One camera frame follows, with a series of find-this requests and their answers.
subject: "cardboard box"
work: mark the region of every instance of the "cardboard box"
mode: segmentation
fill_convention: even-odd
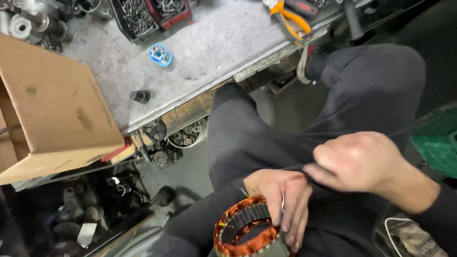
[[[90,68],[0,33],[0,185],[86,166],[124,145]]]

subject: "left hand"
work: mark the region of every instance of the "left hand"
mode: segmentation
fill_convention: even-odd
[[[302,246],[308,200],[313,191],[305,175],[297,171],[258,170],[244,179],[244,187],[251,196],[265,197],[273,226],[281,225],[286,233],[285,242],[292,252],[297,252]]]

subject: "black pants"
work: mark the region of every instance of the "black pants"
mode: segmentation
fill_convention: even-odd
[[[327,102],[301,134],[264,123],[235,83],[216,91],[208,119],[214,190],[262,168],[310,163],[317,145],[344,134],[377,131],[405,148],[425,84],[425,63],[415,50],[392,44],[337,50],[320,80],[330,89]]]

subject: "yellow-handled pliers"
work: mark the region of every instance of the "yellow-handled pliers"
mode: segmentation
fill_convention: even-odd
[[[284,9],[284,0],[263,0],[264,4],[270,8],[270,14],[276,18],[282,26],[282,29],[292,40],[301,42],[303,38],[290,26],[286,18],[294,21],[302,28],[306,34],[311,32],[311,27],[300,15]]]

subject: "copper wire coil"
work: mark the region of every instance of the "copper wire coil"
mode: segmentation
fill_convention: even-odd
[[[241,256],[249,256],[251,254],[257,253],[260,249],[267,246],[273,239],[276,238],[276,235],[279,233],[279,228],[275,228],[273,225],[266,228],[262,231],[258,236],[255,238],[247,241],[242,245],[237,245],[240,238],[253,229],[257,224],[262,222],[269,222],[271,224],[271,219],[260,219],[255,220],[248,225],[241,228],[237,234],[235,235],[232,242],[221,242],[220,235],[221,230],[224,229],[224,226],[220,224],[227,224],[227,221],[233,217],[237,212],[247,208],[250,205],[258,204],[258,203],[266,203],[266,200],[263,196],[257,195],[251,198],[247,198],[242,200],[241,202],[235,204],[234,206],[230,207],[226,213],[222,215],[220,220],[216,223],[214,228],[213,240],[214,240],[214,249],[216,252],[219,252],[219,256],[230,256],[230,257],[241,257]]]

